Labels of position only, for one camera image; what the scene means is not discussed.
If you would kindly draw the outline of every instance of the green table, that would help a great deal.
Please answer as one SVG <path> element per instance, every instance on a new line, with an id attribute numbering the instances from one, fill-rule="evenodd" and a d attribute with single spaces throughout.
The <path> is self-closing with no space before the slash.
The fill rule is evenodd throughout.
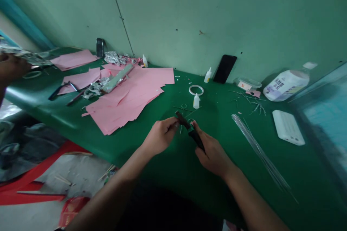
<path id="1" fill-rule="evenodd" d="M 78 50 L 61 48 L 52 54 L 58 56 L 75 51 Z M 86 72 L 90 67 L 101 64 L 101 61 L 96 61 L 66 72 L 51 67 L 47 70 L 49 75 L 13 83 L 7 89 L 6 99 L 95 155 L 122 166 L 141 145 L 156 120 L 175 115 L 177 109 L 173 106 L 187 104 L 187 109 L 193 110 L 193 96 L 188 92 L 188 83 L 201 85 L 205 90 L 200 96 L 202 107 L 188 119 L 195 119 L 203 130 L 219 140 L 229 157 L 284 222 L 292 230 L 342 230 L 347 209 L 310 141 L 304 134 L 307 144 L 299 147 L 279 139 L 276 134 L 272 111 L 279 109 L 290 112 L 286 103 L 263 101 L 266 116 L 263 113 L 259 115 L 259 111 L 250 115 L 254 105 L 245 98 L 240 97 L 237 106 L 235 101 L 230 102 L 238 94 L 229 90 L 240 91 L 235 85 L 213 81 L 204 83 L 201 76 L 175 70 L 174 74 L 180 76 L 179 80 L 163 87 L 165 92 L 148 104 L 138 119 L 112 135 L 104 136 L 90 116 L 81 117 L 85 112 L 81 108 L 97 100 L 96 97 L 92 100 L 81 99 L 69 107 L 66 103 L 76 93 L 59 96 L 54 101 L 47 99 L 62 83 L 64 76 Z M 246 120 L 264 152 L 291 186 L 299 204 L 273 182 L 231 118 L 231 114 L 237 112 L 242 113 L 239 116 Z M 244 227 L 240 211 L 227 187 L 201 166 L 194 149 L 193 140 L 182 128 L 182 133 L 177 132 L 171 146 L 151 160 L 143 178 L 151 179 L 191 199 L 201 208 Z"/>

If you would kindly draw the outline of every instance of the black smartphone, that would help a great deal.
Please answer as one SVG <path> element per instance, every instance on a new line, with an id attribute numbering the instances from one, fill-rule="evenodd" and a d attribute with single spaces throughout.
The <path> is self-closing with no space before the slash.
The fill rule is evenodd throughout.
<path id="1" fill-rule="evenodd" d="M 105 47 L 105 40 L 101 38 L 97 38 L 97 57 L 103 58 L 104 57 L 104 47 Z"/>
<path id="2" fill-rule="evenodd" d="M 234 67 L 236 59 L 237 57 L 235 56 L 223 55 L 213 81 L 224 84 L 229 77 L 232 67 Z"/>

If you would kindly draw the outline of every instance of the bottle cap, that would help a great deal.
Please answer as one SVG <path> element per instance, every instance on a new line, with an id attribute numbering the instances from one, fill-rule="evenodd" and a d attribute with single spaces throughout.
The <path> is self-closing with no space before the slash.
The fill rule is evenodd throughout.
<path id="1" fill-rule="evenodd" d="M 314 62 L 306 62 L 303 67 L 306 69 L 314 69 L 318 64 Z"/>

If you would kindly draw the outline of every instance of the white glue bottle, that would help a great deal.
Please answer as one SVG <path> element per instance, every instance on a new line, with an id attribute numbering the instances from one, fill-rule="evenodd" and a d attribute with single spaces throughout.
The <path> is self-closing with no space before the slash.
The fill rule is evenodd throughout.
<path id="1" fill-rule="evenodd" d="M 308 85 L 310 70 L 316 66 L 316 63 L 306 62 L 301 70 L 286 70 L 280 73 L 264 88 L 263 94 L 270 101 L 279 102 L 288 99 Z"/>
<path id="2" fill-rule="evenodd" d="M 193 108 L 198 109 L 199 107 L 200 107 L 200 98 L 198 94 L 196 93 L 194 97 Z"/>
<path id="3" fill-rule="evenodd" d="M 143 61 L 144 66 L 148 67 L 147 59 L 146 59 L 145 55 L 143 55 L 143 54 L 142 54 L 142 61 Z"/>
<path id="4" fill-rule="evenodd" d="M 210 80 L 210 77 L 211 77 L 211 68 L 210 70 L 206 73 L 206 76 L 205 76 L 205 79 L 204 79 L 204 82 L 207 83 L 209 80 Z"/>

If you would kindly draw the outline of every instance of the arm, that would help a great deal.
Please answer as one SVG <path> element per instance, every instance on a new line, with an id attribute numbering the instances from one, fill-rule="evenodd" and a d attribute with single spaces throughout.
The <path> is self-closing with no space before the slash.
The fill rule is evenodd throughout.
<path id="1" fill-rule="evenodd" d="M 143 144 L 79 212 L 66 231 L 114 230 L 142 170 L 170 145 L 177 127 L 176 117 L 157 121 Z"/>
<path id="2" fill-rule="evenodd" d="M 289 231 L 289 228 L 249 183 L 242 171 L 229 159 L 219 142 L 203 132 L 195 121 L 193 126 L 199 133 L 206 152 L 205 154 L 197 147 L 195 151 L 197 157 L 207 170 L 225 181 L 241 209 L 249 230 Z"/>
<path id="3" fill-rule="evenodd" d="M 0 54 L 0 106 L 3 102 L 6 88 L 12 81 L 24 76 L 31 68 L 25 59 L 12 54 Z"/>

